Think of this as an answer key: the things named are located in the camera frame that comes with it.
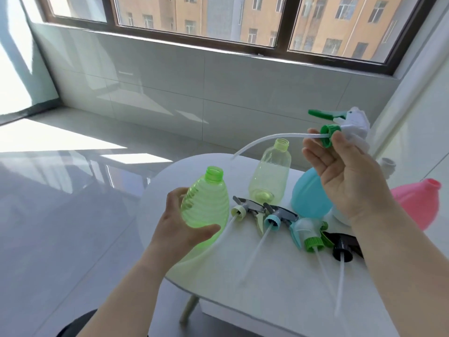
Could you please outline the pale yellow clear bottle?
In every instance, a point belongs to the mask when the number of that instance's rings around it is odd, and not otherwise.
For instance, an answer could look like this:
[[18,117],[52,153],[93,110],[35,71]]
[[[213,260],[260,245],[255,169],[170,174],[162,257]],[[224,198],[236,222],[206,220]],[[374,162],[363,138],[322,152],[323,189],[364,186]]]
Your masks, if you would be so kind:
[[289,141],[278,138],[265,150],[249,184],[250,199],[256,203],[279,205],[286,189],[291,166]]

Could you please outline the orange building outside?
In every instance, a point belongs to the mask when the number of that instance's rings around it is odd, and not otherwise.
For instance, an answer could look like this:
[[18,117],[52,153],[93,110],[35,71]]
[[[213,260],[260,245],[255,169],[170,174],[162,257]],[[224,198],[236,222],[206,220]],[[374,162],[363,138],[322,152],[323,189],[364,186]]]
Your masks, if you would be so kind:
[[[420,0],[302,0],[289,50],[384,63]],[[274,47],[286,0],[115,0],[121,25]]]

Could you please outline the white spray head green trigger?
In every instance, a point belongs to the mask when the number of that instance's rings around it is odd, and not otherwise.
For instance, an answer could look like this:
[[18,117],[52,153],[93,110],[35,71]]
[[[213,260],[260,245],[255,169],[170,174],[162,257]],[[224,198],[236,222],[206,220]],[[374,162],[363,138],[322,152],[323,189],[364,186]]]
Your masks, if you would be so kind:
[[332,121],[333,123],[322,126],[319,134],[279,133],[261,137],[238,150],[231,159],[233,160],[257,144],[271,139],[285,139],[292,137],[303,139],[320,139],[321,145],[328,149],[332,147],[332,136],[337,131],[341,132],[345,138],[360,151],[364,153],[368,152],[369,144],[367,142],[367,136],[370,132],[370,123],[365,112],[360,110],[358,107],[351,107],[348,111],[340,112],[327,112],[309,109],[308,114],[317,118]]

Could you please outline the wooden table leg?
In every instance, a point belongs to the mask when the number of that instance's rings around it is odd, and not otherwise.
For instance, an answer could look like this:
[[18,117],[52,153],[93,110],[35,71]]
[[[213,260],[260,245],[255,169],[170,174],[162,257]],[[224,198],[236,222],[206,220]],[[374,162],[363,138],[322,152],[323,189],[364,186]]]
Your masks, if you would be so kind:
[[191,295],[184,307],[182,315],[180,316],[180,320],[179,320],[180,325],[186,325],[188,323],[189,318],[192,315],[192,313],[195,310],[198,303],[199,303],[199,297],[195,296],[195,295]]

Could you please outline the teal blue round bottle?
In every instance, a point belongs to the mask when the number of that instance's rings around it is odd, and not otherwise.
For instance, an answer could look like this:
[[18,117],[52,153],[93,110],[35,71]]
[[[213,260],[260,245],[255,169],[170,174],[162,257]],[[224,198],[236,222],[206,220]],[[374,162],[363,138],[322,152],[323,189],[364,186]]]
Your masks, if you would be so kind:
[[332,208],[319,175],[314,168],[307,170],[295,183],[290,205],[302,217],[322,219]]

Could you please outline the black spray head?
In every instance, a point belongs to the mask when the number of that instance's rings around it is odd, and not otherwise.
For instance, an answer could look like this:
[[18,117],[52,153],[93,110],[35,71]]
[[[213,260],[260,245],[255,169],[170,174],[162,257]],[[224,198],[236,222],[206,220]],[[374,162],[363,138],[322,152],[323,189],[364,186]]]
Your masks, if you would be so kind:
[[344,276],[345,264],[354,259],[354,254],[364,259],[362,249],[355,236],[344,233],[322,232],[322,239],[325,246],[332,249],[332,255],[335,260],[340,262],[339,282],[335,299],[334,316],[340,315],[343,294],[344,294]]

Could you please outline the person's left forearm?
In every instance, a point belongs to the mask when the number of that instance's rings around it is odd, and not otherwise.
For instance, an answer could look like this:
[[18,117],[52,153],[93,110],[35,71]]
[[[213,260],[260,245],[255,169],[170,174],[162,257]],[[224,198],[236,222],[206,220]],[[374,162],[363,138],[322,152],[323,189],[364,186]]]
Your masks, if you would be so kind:
[[182,258],[149,246],[76,337],[147,337],[162,280]]

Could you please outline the person's right forearm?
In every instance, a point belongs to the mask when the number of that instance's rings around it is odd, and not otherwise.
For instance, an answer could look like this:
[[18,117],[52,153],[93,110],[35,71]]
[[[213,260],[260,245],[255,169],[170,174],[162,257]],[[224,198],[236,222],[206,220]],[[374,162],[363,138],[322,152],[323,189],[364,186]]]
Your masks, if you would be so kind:
[[449,337],[449,259],[395,200],[353,198],[347,216],[400,337]]

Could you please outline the person's left hand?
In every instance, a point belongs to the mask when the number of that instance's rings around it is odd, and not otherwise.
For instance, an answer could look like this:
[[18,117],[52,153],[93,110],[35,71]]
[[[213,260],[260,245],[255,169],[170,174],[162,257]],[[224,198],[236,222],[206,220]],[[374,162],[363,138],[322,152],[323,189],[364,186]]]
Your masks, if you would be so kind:
[[187,192],[187,187],[179,187],[168,193],[165,211],[142,256],[142,261],[162,276],[198,245],[188,243],[188,225],[181,215],[181,203]]

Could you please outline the person's dark trousers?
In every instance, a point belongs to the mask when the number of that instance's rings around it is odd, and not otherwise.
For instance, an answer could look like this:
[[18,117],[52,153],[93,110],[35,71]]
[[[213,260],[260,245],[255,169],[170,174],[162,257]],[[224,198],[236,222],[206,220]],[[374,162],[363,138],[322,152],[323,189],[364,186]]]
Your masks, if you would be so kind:
[[79,332],[84,328],[84,326],[89,322],[89,320],[94,316],[97,309],[89,311],[84,315],[76,318],[71,323],[66,325],[56,337],[77,337]]

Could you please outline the dark window frame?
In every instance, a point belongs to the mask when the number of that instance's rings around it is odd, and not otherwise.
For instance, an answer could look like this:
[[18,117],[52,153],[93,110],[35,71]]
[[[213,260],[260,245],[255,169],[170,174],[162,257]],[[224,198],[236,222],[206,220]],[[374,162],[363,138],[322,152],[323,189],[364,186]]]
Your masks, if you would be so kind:
[[291,50],[290,44],[293,42],[294,27],[299,18],[299,9],[302,1],[303,0],[286,0],[287,9],[284,10],[280,18],[280,27],[274,47],[238,43],[223,39],[211,39],[170,31],[124,26],[119,23],[119,12],[116,9],[115,0],[101,0],[106,22],[70,16],[59,16],[54,13],[50,0],[37,0],[37,3],[41,8],[43,21],[45,23],[103,33],[127,35],[142,39],[158,40],[171,44],[188,45],[201,49],[221,50],[235,54],[263,56],[304,64],[353,70],[357,73],[374,73],[393,76],[437,0],[418,0],[417,5],[413,8],[411,15],[406,21],[405,28],[401,31],[398,40],[392,47],[392,51],[383,63],[363,62],[351,58],[332,57],[311,52]]

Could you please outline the teal spray head green cap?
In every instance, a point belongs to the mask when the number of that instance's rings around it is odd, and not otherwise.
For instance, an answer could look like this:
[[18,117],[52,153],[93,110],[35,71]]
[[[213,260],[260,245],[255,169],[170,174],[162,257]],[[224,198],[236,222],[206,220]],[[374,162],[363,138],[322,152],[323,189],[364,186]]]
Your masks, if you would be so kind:
[[324,248],[332,248],[334,246],[329,238],[324,235],[327,230],[328,223],[316,218],[300,218],[289,226],[290,235],[296,247],[315,255],[330,298],[335,301],[335,291],[320,255],[320,251]]

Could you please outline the white plastic bottle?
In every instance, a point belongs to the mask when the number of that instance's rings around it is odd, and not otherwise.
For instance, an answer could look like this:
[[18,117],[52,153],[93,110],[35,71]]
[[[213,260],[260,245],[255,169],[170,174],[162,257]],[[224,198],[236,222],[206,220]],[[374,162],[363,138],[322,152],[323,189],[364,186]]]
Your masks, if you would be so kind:
[[[385,157],[379,158],[377,160],[377,163],[379,164],[384,179],[388,180],[390,176],[395,172],[396,163],[392,159]],[[337,220],[341,224],[345,226],[351,226],[350,221],[335,206],[331,208],[329,215],[332,216],[335,220]]]

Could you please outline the pink plastic bottle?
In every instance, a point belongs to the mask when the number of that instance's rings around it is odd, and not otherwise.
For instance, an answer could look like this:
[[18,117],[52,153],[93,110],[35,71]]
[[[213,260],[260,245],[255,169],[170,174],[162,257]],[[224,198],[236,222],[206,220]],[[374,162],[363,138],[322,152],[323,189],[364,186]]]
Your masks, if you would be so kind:
[[391,189],[391,193],[419,229],[425,231],[436,219],[440,209],[442,184],[432,178]]

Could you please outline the green ribbed plastic bottle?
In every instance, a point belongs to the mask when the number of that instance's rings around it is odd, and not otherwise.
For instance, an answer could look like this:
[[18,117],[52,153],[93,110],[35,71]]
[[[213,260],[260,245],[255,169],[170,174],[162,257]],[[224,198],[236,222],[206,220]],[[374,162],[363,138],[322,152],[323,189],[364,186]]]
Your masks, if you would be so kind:
[[219,225],[220,230],[195,249],[208,249],[224,231],[229,218],[229,195],[224,181],[224,171],[209,166],[188,190],[181,205],[181,215],[186,224],[193,228]]

